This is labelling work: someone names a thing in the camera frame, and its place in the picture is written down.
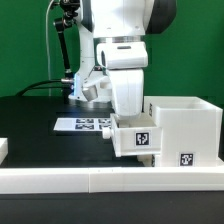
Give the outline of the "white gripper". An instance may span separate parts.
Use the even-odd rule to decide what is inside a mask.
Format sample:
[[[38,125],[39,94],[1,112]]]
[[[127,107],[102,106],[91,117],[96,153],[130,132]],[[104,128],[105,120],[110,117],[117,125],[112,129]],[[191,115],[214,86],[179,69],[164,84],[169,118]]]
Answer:
[[[100,43],[97,61],[110,79],[115,113],[119,117],[138,117],[143,100],[143,68],[148,66],[145,43]]]

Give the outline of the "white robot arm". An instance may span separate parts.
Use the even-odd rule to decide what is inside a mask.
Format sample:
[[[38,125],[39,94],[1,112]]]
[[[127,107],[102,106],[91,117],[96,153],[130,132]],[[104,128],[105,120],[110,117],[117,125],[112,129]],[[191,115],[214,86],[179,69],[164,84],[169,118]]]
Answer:
[[[71,98],[110,103],[121,120],[138,117],[148,66],[142,37],[165,31],[176,12],[176,0],[80,0],[80,68]]]

